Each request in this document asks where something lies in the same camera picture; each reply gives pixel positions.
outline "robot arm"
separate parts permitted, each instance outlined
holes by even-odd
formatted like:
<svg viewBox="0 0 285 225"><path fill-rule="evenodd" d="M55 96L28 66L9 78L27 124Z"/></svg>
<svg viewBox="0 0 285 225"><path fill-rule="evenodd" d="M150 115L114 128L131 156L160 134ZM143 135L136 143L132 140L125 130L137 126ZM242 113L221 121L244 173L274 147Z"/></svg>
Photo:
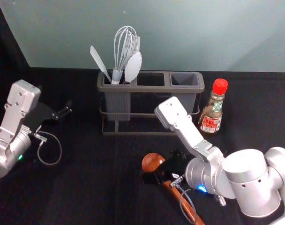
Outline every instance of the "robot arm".
<svg viewBox="0 0 285 225"><path fill-rule="evenodd" d="M204 140L176 97L161 103L155 114L196 156L185 171L192 188L217 195L223 205L223 197L235 198L241 211L255 218L272 214L281 199L285 205L285 149L271 148L265 155L254 149L240 150L224 158L217 147ZM285 212L274 224L284 220Z"/></svg>
<svg viewBox="0 0 285 225"><path fill-rule="evenodd" d="M31 137L44 143L45 137L36 133L36 129L45 120L58 120L71 112L67 105L63 110L55 112L38 101L40 89L24 80L12 84L5 115L0 126L0 178L4 177L16 164L18 158L31 145Z"/></svg>

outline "wire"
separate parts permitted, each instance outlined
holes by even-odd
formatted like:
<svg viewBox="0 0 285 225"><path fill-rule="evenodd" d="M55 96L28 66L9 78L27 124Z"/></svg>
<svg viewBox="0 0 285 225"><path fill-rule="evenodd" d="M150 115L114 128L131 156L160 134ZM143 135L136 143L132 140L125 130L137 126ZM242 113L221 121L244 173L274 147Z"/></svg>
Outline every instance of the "wire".
<svg viewBox="0 0 285 225"><path fill-rule="evenodd" d="M183 188L181 188L181 186L178 184L176 185L177 188L179 188L182 192L181 194L181 197L180 197L180 200L179 200L179 205L180 205L180 209L183 213L183 215L185 216L185 218L189 221L190 224L196 224L197 220L198 220L198 214L197 214L197 211L195 210L195 206L193 204L193 202L191 201L190 197L188 196L187 192L190 191L191 189L187 189L187 190L183 190ZM185 211L183 210L183 207L182 207L182 198L183 198L183 195L185 195L185 197L187 198L187 200L189 201L190 205L193 207L194 211L195 211L195 222L193 222L185 213Z"/></svg>
<svg viewBox="0 0 285 225"><path fill-rule="evenodd" d="M59 158L57 159L57 161L54 162L54 163L47 163L40 157L39 152L40 152L41 146L43 146L42 144L40 144L39 147L38 147L38 150L37 150L37 157L38 157L38 159L45 165L56 165L56 164L58 164L60 162L60 160L61 160L61 157L62 157L62 146L61 146L61 143L60 143L59 139L55 135L53 135L51 133L48 133L48 132L45 132L45 131L38 131L38 133L50 135L51 137L55 138L55 140L57 141L57 143L59 145L59 149L60 149L60 154L59 154Z"/></svg>

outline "black table surface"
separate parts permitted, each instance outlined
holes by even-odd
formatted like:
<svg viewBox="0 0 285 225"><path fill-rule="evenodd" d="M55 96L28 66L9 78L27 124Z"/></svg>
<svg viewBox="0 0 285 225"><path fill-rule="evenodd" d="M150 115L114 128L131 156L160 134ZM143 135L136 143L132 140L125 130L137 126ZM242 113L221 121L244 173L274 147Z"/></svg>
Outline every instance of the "black table surface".
<svg viewBox="0 0 285 225"><path fill-rule="evenodd" d="M142 184L142 158L149 152L167 157L185 150L179 139L160 136L103 136L98 111L97 70L32 68L0 72L0 123L11 84L24 79L42 85L40 101L59 110L68 99L74 112L43 130L61 141L57 166L38 162L33 142L23 159L0 179L0 224L48 225L185 225L179 204L162 187ZM226 78L229 89L218 134L208 140L225 156L254 148L285 148L285 74L202 72L206 86L201 105L214 79ZM45 149L58 153L55 142ZM189 192L207 225L268 224L271 219L247 220L235 200L220 207L210 196Z"/></svg>

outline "bottle label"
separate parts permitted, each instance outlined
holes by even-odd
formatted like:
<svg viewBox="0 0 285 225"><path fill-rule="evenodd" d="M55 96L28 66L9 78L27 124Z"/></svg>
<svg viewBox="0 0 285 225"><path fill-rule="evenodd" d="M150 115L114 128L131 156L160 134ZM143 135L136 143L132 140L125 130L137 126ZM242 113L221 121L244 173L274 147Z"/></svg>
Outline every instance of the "bottle label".
<svg viewBox="0 0 285 225"><path fill-rule="evenodd" d="M215 103L213 104L212 110L217 113L217 112L219 112L219 111L222 110L222 105L223 105L223 101L215 102Z"/></svg>
<svg viewBox="0 0 285 225"><path fill-rule="evenodd" d="M210 118L208 116L204 116L201 130L207 133L215 133L219 130L221 126L222 116L218 118Z"/></svg>

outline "screw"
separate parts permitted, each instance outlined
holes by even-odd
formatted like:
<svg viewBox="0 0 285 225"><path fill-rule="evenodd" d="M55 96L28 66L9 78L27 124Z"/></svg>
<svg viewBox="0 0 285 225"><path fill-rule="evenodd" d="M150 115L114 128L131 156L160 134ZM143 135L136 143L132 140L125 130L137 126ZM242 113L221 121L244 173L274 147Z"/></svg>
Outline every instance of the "screw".
<svg viewBox="0 0 285 225"><path fill-rule="evenodd" d="M227 205L226 200L223 196L216 195L215 199L220 204L220 206L226 206Z"/></svg>

